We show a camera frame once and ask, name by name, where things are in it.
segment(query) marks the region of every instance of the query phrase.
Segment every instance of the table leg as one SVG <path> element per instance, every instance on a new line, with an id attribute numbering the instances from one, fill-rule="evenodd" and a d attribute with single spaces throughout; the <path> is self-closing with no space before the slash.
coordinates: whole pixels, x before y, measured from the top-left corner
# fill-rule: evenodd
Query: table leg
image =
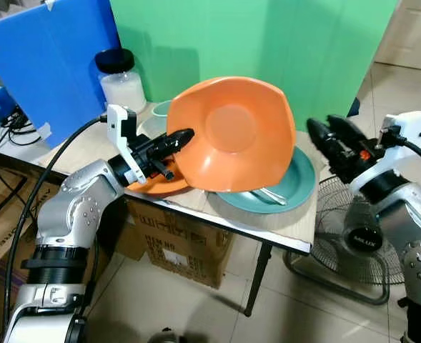
<path id="1" fill-rule="evenodd" d="M 267 262 L 270 259 L 271 251 L 272 245 L 263 242 L 259 251 L 256 270 L 254 271 L 252 288 L 250 289 L 250 294 L 248 296 L 247 307 L 245 307 L 244 310 L 244 314 L 247 317 L 250 317 L 252 315 L 254 301 L 256 300 L 256 297 L 258 295 L 259 286 L 261 286 L 262 277 L 264 276 L 264 271 L 266 270 Z"/>

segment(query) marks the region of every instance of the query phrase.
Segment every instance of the electric fan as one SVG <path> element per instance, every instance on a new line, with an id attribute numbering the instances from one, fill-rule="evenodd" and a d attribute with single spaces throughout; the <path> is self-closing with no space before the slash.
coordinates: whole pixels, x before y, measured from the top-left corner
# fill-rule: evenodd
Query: electric fan
<path id="1" fill-rule="evenodd" d="M 382 294 L 369 297 L 311 275 L 292 263 L 299 255 L 291 252 L 285 253 L 284 262 L 292 272 L 370 304 L 384 304 L 390 298 L 390 284 L 404 282 L 396 251 L 383 238 L 370 204 L 362 195 L 350 193 L 338 177 L 320 182 L 311 255 L 350 282 L 380 285 Z"/>

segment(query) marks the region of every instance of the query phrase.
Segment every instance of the white container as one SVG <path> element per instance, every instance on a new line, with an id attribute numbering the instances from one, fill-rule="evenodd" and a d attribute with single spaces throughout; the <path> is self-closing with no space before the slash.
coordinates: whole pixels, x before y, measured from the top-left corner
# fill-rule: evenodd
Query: white container
<path id="1" fill-rule="evenodd" d="M 132 70 L 133 53 L 128 49 L 109 49 L 99 52 L 94 60 L 101 72 L 99 80 L 107 103 L 141 112 L 147 101 L 140 75 Z"/>
<path id="2" fill-rule="evenodd" d="M 147 104 L 142 80 L 134 71 L 103 76 L 101 86 L 108 104 L 127 106 L 136 113 Z"/>
<path id="3" fill-rule="evenodd" d="M 139 125 L 137 134 L 144 134 L 150 139 L 162 135 L 167 130 L 167 113 L 169 112 L 171 101 L 157 104 L 152 109 L 152 116 Z"/>

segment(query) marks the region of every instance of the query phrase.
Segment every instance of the table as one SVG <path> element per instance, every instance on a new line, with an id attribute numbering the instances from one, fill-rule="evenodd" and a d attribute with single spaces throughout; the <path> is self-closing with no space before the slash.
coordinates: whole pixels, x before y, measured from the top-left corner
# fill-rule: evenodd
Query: table
<path id="1" fill-rule="evenodd" d="M 0 127 L 0 138 L 6 128 Z M 15 136 L 15 141 L 19 143 L 27 143 L 33 141 L 37 137 L 36 133 Z M 13 157 L 28 163 L 37 164 L 38 160 L 51 151 L 45 141 L 41 140 L 28 146 L 18 146 L 9 141 L 7 137 L 0 144 L 0 154 Z"/>
<path id="2" fill-rule="evenodd" d="M 154 105 L 149 104 L 139 114 L 141 123 L 151 114 Z M 320 153 L 314 148 L 304 132 L 297 132 L 297 146 L 312 161 L 316 179 L 324 166 Z M 46 166 L 59 147 L 47 151 L 41 158 L 31 161 L 38 166 Z M 55 164 L 53 171 L 69 175 L 97 159 L 109 159 L 118 151 L 107 139 L 107 126 L 97 123 L 89 127 L 67 148 Z M 131 198 L 148 202 L 156 207 L 178 212 L 195 220 L 221 227 L 231 232 L 256 239 L 262 243 L 254 273 L 252 287 L 244 314 L 250 316 L 261 285 L 262 277 L 270 258 L 272 247 L 309 254 L 314 238 L 314 219 L 317 206 L 317 187 L 312 196 L 300 207 L 280 214 L 254 214 L 232 207 L 216 194 L 200 189 L 165 197 L 163 199 L 126 190 Z"/>

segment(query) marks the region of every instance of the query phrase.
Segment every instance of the fan grille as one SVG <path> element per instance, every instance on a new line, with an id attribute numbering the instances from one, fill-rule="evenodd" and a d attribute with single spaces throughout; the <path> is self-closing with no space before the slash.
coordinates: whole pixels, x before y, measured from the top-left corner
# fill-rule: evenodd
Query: fan grille
<path id="1" fill-rule="evenodd" d="M 376 253 L 367 255 L 352 254 L 342 246 L 344 219 L 353 199 L 338 177 L 320 182 L 312 256 L 339 275 L 364 284 L 382 283 L 382 260 L 390 276 L 389 283 L 403 283 L 404 275 L 396 251 L 386 239 Z"/>

